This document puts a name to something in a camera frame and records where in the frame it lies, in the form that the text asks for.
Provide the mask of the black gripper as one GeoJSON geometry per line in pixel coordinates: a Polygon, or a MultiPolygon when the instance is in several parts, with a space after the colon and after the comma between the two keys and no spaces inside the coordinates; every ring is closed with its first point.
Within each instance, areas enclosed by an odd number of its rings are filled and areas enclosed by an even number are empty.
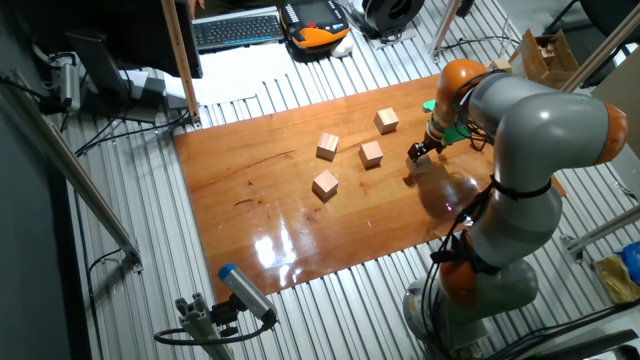
{"type": "Polygon", "coordinates": [[[423,154],[427,154],[435,150],[436,152],[434,158],[443,160],[444,155],[442,154],[442,151],[446,147],[447,145],[443,144],[441,140],[434,140],[431,137],[427,137],[422,143],[413,143],[410,146],[407,154],[412,162],[417,162],[423,154]]]}

